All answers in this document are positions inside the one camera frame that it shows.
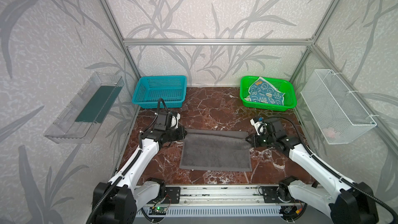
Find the teal plastic basket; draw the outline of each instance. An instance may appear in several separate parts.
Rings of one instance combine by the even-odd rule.
[[[157,108],[162,98],[167,108],[182,107],[186,94],[187,78],[183,75],[145,76],[138,81],[132,102],[142,108]]]

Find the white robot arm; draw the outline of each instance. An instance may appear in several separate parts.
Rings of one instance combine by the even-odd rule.
[[[86,224],[132,223],[137,211],[149,201],[165,198],[165,185],[152,179],[136,188],[137,182],[152,158],[166,142],[182,140],[186,131],[179,125],[180,114],[158,111],[153,122],[139,135],[139,146],[126,164],[109,180],[99,183],[93,193],[93,209]]]
[[[278,196],[281,201],[305,202],[330,217],[335,224],[376,224],[379,221],[377,202],[393,215],[391,223],[395,223],[395,211],[374,197],[368,185],[363,182],[356,184],[312,153],[300,138],[287,136],[279,118],[284,117],[253,118],[251,124],[257,133],[247,137],[246,141],[252,147],[275,147],[304,168],[323,187],[308,187],[295,177],[287,177],[279,182]]]
[[[284,117],[252,119],[251,124],[255,126],[256,134],[247,137],[246,141],[252,147],[275,147],[322,185],[321,189],[317,189],[307,186],[295,177],[287,177],[279,182],[277,190],[282,202],[305,202],[330,217],[335,224],[376,224],[379,221],[375,204],[377,202],[391,212],[394,217],[391,223],[395,223],[396,213],[375,198],[369,186],[365,183],[356,184],[313,154],[300,138],[287,136],[279,118]],[[185,137],[186,131],[183,126],[178,125],[179,119],[180,115],[176,112],[158,110],[158,115],[152,122],[153,124],[156,121],[154,127],[149,130],[151,124],[140,134],[139,146],[127,163],[108,183],[99,183],[95,188],[93,211],[86,224],[131,224],[137,210],[151,200],[157,202],[165,198],[165,185],[161,180],[154,179],[136,189],[135,187],[162,145]],[[297,218],[304,212],[300,211],[296,210]]]

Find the wire basket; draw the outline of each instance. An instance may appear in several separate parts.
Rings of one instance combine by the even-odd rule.
[[[352,91],[331,69],[316,69],[301,91],[329,144],[347,144],[376,126]]]

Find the black mounting plate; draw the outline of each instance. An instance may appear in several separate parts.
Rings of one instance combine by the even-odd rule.
[[[261,193],[267,194],[263,196],[264,203],[284,203],[278,197],[278,194],[276,192],[277,188],[278,186],[267,186],[264,192],[261,192],[260,190]]]
[[[166,194],[169,195],[170,197],[166,197],[162,202],[159,204],[178,204],[180,202],[180,192],[181,188],[180,187],[166,187]],[[148,204],[155,204],[152,200],[148,202]]]

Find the wallpaper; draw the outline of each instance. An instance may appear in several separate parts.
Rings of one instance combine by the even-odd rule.
[[[397,21],[398,0],[343,0],[316,43],[396,134]],[[293,82],[296,93],[318,68],[325,67],[312,54]],[[300,95],[297,111],[322,159],[369,184],[376,197],[398,211],[398,158],[375,130],[349,144],[329,145]],[[380,223],[389,223],[391,215],[380,206],[378,210]]]
[[[331,0],[108,2],[124,38],[310,38]]]
[[[311,38],[331,0],[107,0],[123,38]],[[141,76],[236,86],[244,75],[289,79],[303,47],[130,47]]]
[[[136,46],[142,76],[185,75],[192,86],[239,86],[246,75],[289,80],[305,46]]]
[[[1,0],[0,222],[82,223],[116,166],[137,78],[97,0]],[[45,130],[93,72],[125,85],[90,144]]]
[[[398,0],[344,0],[317,45],[398,136],[397,32]]]

